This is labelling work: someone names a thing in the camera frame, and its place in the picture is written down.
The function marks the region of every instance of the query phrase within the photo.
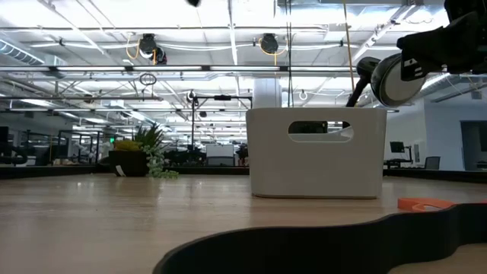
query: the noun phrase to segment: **black planter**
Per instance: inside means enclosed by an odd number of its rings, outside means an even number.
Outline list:
[[[147,155],[142,151],[110,151],[110,170],[117,176],[144,177],[148,172]]]

